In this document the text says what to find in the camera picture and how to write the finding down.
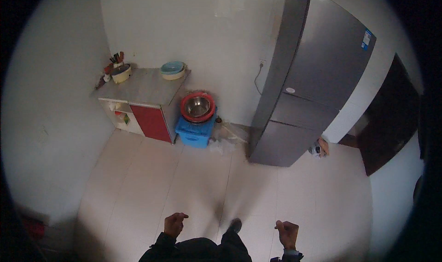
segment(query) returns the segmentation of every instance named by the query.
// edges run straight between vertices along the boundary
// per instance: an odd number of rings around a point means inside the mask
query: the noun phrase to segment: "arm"
[[[282,260],[279,258],[271,259],[273,261],[282,262],[297,262],[300,261],[304,256],[302,253],[296,250],[296,238],[298,236],[299,226],[288,221],[284,223],[281,221],[276,221],[275,229],[279,231],[279,241],[284,246],[284,255]]]
[[[183,220],[189,218],[184,213],[174,213],[164,219],[164,232],[158,236],[157,242],[150,246],[139,262],[150,262],[156,259],[167,259],[175,253],[176,238],[183,230]]]

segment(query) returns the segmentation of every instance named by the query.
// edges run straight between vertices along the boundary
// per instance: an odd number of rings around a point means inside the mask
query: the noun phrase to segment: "sleeve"
[[[150,262],[156,259],[167,259],[172,256],[175,250],[176,239],[161,232],[158,236],[157,242],[150,246],[139,262]]]
[[[298,262],[300,261],[304,256],[301,252],[298,252],[297,250],[286,250],[284,249],[284,255],[282,256],[282,259],[279,259],[279,257],[275,257],[270,259],[270,262]]]

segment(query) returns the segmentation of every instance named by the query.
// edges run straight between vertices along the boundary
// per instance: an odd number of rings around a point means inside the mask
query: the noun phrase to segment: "shoe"
[[[240,232],[241,227],[243,226],[241,219],[240,218],[235,218],[232,221],[230,221],[230,226],[227,229],[229,230],[233,230],[233,232],[235,232],[236,234],[238,234],[238,232]]]

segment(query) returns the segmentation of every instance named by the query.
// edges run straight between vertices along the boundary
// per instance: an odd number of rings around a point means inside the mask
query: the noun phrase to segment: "red object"
[[[107,67],[104,68],[104,73],[109,74],[113,70],[113,64],[110,63]]]
[[[184,109],[184,105],[186,104],[186,101],[191,98],[195,98],[195,97],[204,97],[209,101],[209,103],[210,103],[209,113],[202,115],[200,117],[192,117],[186,113],[186,111]],[[213,100],[212,96],[210,96],[210,94],[208,94],[206,92],[194,92],[194,93],[191,93],[188,96],[184,97],[183,99],[181,99],[180,110],[181,110],[181,115],[185,119],[187,119],[188,121],[195,122],[195,123],[201,123],[201,122],[204,122],[207,119],[211,118],[213,116],[213,114],[215,113],[215,101]]]
[[[130,105],[144,135],[172,143],[161,109]]]
[[[23,216],[22,223],[30,237],[36,240],[40,240],[44,237],[45,225],[42,221]]]

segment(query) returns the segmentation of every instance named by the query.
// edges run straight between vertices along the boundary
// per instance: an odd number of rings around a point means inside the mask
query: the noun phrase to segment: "light blue bowl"
[[[170,61],[161,66],[160,72],[165,75],[177,74],[183,70],[184,63],[182,61]]]

